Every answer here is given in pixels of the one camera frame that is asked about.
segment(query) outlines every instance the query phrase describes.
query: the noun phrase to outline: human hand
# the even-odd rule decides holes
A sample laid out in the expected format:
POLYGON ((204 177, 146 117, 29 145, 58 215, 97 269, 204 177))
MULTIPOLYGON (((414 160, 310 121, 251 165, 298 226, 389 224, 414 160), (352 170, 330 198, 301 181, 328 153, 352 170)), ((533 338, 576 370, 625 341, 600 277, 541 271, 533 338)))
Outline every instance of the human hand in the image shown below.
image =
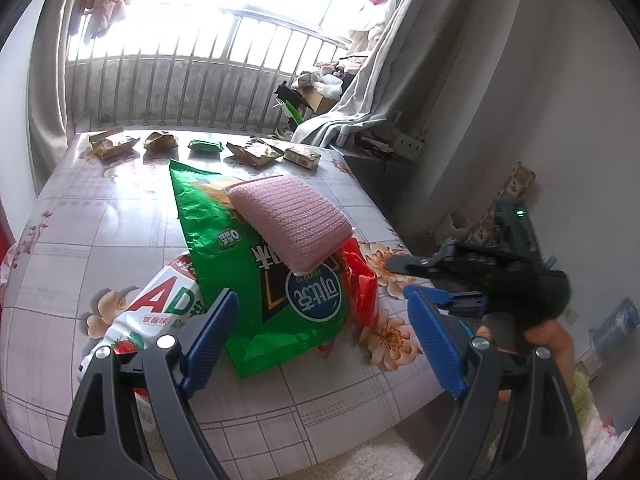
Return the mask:
MULTIPOLYGON (((481 326, 476 331, 476 335, 484 337, 491 342, 494 340, 491 331, 485 326, 481 326)), ((575 355, 574 340, 571 339, 569 333, 557 321, 550 320, 527 330, 524 333, 524 339, 532 344, 546 346, 549 349, 556 361, 558 371, 564 379, 569 395, 573 395, 575 389, 575 355)), ((509 352, 503 348, 498 348, 498 350, 509 352)), ((500 402, 508 402, 510 399, 510 390, 501 390, 498 394, 500 402)))

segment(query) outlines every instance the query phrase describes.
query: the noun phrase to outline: white curtain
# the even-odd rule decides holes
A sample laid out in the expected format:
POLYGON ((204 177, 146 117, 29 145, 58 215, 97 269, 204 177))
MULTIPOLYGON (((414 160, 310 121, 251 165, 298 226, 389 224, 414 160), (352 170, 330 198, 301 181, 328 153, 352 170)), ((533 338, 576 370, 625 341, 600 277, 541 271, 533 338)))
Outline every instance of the white curtain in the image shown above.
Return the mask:
POLYGON ((297 127, 292 142, 325 148, 338 136, 367 130, 401 110, 438 35, 459 0, 402 0, 369 59, 340 102, 297 127))
POLYGON ((37 193, 67 147, 65 61, 72 4, 73 0, 45 0, 31 48, 27 111, 37 193))

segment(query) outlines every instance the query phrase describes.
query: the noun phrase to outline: pink fabric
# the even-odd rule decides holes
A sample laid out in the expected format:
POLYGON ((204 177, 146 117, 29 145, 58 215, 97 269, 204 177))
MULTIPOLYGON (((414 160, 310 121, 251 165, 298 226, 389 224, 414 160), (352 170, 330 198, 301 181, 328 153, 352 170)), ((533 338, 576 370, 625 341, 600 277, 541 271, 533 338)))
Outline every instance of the pink fabric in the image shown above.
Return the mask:
POLYGON ((295 176, 269 176, 226 188, 238 211, 295 275, 308 274, 353 234, 325 197, 295 176))

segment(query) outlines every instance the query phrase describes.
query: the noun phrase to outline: blue round logo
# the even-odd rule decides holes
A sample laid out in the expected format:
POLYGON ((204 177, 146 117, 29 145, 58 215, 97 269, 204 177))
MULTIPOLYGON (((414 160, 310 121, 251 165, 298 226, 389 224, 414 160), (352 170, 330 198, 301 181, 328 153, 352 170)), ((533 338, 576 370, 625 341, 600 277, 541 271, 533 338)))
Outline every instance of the blue round logo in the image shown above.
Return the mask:
POLYGON ((340 281, 325 264, 305 276, 290 272, 285 289, 289 304, 309 321, 329 321, 340 310, 340 281))

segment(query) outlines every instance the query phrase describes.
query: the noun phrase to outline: green snack bag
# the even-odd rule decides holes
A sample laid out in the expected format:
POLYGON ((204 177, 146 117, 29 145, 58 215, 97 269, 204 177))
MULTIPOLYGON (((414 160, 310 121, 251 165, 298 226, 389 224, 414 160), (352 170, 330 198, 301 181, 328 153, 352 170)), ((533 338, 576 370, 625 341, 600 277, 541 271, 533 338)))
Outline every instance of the green snack bag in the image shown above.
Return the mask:
POLYGON ((211 304, 225 287, 238 295, 238 323, 226 350, 241 378, 338 335, 348 311, 342 251, 294 276, 232 208, 224 189, 239 179, 175 160, 169 172, 202 297, 211 304))
POLYGON ((199 153, 220 153, 224 150, 221 142, 217 140, 194 139, 189 143, 189 149, 199 153))

